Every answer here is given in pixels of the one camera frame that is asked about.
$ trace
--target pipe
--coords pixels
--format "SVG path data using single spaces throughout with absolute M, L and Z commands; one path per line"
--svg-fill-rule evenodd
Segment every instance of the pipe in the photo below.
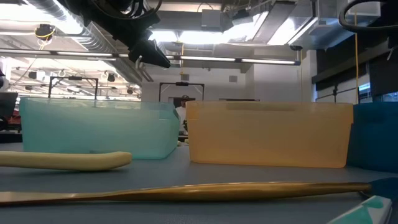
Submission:
M 70 13 L 57 0 L 24 0 L 24 2 L 53 16 L 56 20 L 55 25 L 64 33 L 85 36 L 84 38 L 72 37 L 72 39 L 89 52 L 117 52 L 93 23 L 85 27 L 81 17 Z M 126 81 L 140 85 L 142 77 L 124 60 L 117 58 L 115 61 L 105 61 L 105 63 L 113 66 Z

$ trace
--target plastic bin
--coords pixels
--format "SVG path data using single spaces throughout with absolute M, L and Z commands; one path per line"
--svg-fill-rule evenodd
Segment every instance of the plastic bin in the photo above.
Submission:
M 189 101 L 187 119 L 194 162 L 339 168 L 353 105 Z
M 138 101 L 22 98 L 23 145 L 27 152 L 131 152 L 135 159 L 161 159 L 177 146 L 174 105 Z
M 397 126 L 398 102 L 355 105 L 347 164 L 398 172 Z

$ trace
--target teal bin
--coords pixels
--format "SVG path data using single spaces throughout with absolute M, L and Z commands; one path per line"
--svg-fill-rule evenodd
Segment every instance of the teal bin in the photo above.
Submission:
M 177 146 L 180 123 L 169 103 L 21 98 L 19 112 L 27 152 L 161 159 Z

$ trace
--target translucent orange bin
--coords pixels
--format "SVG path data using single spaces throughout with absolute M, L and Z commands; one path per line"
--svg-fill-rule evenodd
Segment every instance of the translucent orange bin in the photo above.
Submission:
M 187 121 L 194 162 L 340 168 L 353 105 L 189 101 Z

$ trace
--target table surface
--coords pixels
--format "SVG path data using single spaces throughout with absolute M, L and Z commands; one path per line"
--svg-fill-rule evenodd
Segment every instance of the table surface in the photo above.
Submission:
M 21 151 L 22 144 L 0 144 Z M 185 184 L 257 181 L 369 182 L 398 174 L 354 167 L 229 166 L 190 162 L 188 147 L 162 160 L 133 160 L 107 172 L 0 167 L 0 191 L 102 192 Z M 160 203 L 90 202 L 0 208 L 1 223 L 326 223 L 362 201 L 357 193 L 273 202 Z M 392 214 L 397 221 L 398 212 Z

